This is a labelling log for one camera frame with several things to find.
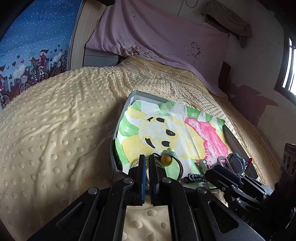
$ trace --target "white wall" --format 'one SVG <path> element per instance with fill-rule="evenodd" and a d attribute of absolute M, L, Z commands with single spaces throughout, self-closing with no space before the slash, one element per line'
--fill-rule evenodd
<path fill-rule="evenodd" d="M 182 0 L 148 1 L 174 15 L 180 10 L 180 17 L 213 28 L 203 23 L 203 16 L 200 14 L 209 0 L 199 0 L 194 9 L 187 7 L 185 2 L 182 4 Z M 278 107 L 266 106 L 258 128 L 270 146 L 282 157 L 286 142 L 296 144 L 296 106 L 274 90 L 283 55 L 283 28 L 257 0 L 219 1 L 252 27 L 253 37 L 247 38 L 243 49 L 240 48 L 239 41 L 230 35 L 224 61 L 232 67 L 230 78 L 233 83 L 237 86 L 248 85 L 278 103 Z M 187 0 L 187 3 L 194 6 L 196 0 Z"/>

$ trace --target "painting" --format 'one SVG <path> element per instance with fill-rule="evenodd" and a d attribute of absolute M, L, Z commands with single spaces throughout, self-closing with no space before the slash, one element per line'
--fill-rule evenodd
<path fill-rule="evenodd" d="M 82 0 L 35 0 L 0 42 L 0 111 L 31 86 L 67 70 Z"/>
<path fill-rule="evenodd" d="M 219 156 L 233 151 L 223 132 L 225 121 L 173 101 L 161 104 L 136 100 L 124 113 L 118 127 L 115 148 L 128 173 L 140 154 L 161 154 L 172 147 L 188 173 L 199 173 L 197 161 L 207 159 L 209 165 Z M 165 167 L 167 175 L 179 173 L 177 162 Z"/>

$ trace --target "orange bead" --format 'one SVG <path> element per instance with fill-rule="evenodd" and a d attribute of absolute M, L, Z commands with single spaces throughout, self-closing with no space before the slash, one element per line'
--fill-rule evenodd
<path fill-rule="evenodd" d="M 160 163 L 165 167 L 170 166 L 172 162 L 173 162 L 173 158 L 168 155 L 163 155 L 160 159 Z"/>

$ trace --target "pink sheet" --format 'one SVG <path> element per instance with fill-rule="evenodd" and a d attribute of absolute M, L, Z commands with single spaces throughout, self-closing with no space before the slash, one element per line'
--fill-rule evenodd
<path fill-rule="evenodd" d="M 218 88 L 218 77 L 228 47 L 227 34 L 166 13 L 145 0 L 116 0 L 86 47 L 122 56 L 139 54 L 189 70 L 210 92 L 226 97 Z"/>

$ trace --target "metal screw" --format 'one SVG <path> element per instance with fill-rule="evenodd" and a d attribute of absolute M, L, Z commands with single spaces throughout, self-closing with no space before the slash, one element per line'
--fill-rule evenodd
<path fill-rule="evenodd" d="M 133 182 L 133 179 L 130 178 L 130 177 L 126 177 L 124 180 L 123 180 L 124 183 L 126 184 L 131 184 Z"/>
<path fill-rule="evenodd" d="M 198 187 L 197 188 L 197 191 L 200 193 L 200 194 L 205 194 L 207 192 L 207 189 L 205 187 Z"/>
<path fill-rule="evenodd" d="M 164 183 L 170 183 L 170 182 L 172 181 L 172 179 L 170 179 L 169 177 L 164 177 L 164 178 L 162 179 L 162 181 L 163 181 Z"/>
<path fill-rule="evenodd" d="M 91 195 L 97 194 L 97 192 L 98 192 L 98 189 L 97 188 L 90 188 L 88 190 L 88 193 L 91 194 Z"/>

